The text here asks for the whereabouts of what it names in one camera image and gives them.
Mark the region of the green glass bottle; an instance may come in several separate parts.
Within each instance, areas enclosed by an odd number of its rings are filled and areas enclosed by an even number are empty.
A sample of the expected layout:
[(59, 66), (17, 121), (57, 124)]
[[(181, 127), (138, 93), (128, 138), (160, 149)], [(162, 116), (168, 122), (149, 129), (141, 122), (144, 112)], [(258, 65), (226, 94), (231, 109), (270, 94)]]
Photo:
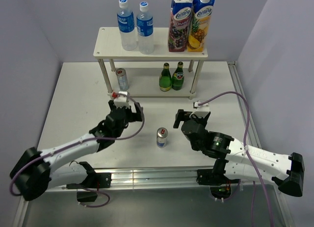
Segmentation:
[(169, 71), (169, 63), (164, 63), (163, 70), (159, 77), (159, 88), (161, 91), (169, 91), (172, 85), (172, 78)]
[(184, 83), (183, 62), (179, 62), (175, 72), (172, 75), (172, 89), (181, 90)]

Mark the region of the silver energy can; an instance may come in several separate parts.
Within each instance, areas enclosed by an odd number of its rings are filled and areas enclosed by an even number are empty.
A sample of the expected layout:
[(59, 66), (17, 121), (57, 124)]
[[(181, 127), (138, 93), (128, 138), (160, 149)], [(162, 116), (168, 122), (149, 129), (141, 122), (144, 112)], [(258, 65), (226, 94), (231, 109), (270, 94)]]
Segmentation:
[(127, 79), (126, 70), (124, 68), (118, 68), (118, 69), (116, 69), (115, 73), (117, 76), (120, 90), (121, 91), (127, 91), (129, 89), (129, 83), (128, 83), (128, 79)]
[(164, 127), (160, 127), (157, 130), (157, 146), (163, 148), (166, 146), (168, 138), (168, 130)]

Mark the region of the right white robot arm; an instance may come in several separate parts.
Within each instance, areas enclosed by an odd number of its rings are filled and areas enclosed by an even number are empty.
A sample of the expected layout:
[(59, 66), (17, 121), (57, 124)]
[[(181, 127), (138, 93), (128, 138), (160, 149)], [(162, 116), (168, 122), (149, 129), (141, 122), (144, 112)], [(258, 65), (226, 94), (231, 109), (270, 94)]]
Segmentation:
[(197, 171), (199, 185), (219, 186), (242, 181), (276, 185), (293, 197), (303, 195), (305, 165), (301, 154), (278, 154), (244, 145), (221, 132), (207, 131), (209, 116), (178, 110), (173, 127), (180, 128), (194, 151), (215, 159), (213, 168)]

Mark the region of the Pocari Sweat bottle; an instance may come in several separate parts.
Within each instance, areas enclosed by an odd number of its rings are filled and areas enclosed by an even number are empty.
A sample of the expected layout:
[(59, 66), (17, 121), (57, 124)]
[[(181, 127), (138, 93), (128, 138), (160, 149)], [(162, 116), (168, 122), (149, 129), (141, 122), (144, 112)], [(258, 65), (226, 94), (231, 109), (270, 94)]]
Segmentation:
[(149, 5), (142, 1), (139, 5), (139, 13), (136, 16), (139, 51), (142, 54), (151, 54), (154, 51), (153, 16), (149, 11)]
[(135, 21), (134, 14), (129, 7), (128, 0), (119, 0), (117, 21), (121, 36), (122, 48), (127, 51), (134, 50), (137, 47)]

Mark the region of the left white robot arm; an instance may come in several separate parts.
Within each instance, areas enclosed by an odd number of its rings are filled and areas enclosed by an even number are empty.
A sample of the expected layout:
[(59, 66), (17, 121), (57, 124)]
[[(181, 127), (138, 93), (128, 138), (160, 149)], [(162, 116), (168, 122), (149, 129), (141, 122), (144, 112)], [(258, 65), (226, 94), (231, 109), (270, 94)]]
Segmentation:
[(77, 140), (41, 151), (35, 147), (27, 149), (10, 173), (10, 194), (32, 201), (56, 186), (97, 188), (100, 176), (87, 162), (62, 167), (85, 155), (100, 152), (117, 140), (123, 140), (122, 132), (129, 123), (145, 122), (143, 109), (138, 102), (134, 104), (135, 112), (132, 112), (128, 102), (119, 106), (116, 100), (110, 100), (108, 104), (110, 113), (106, 118)]

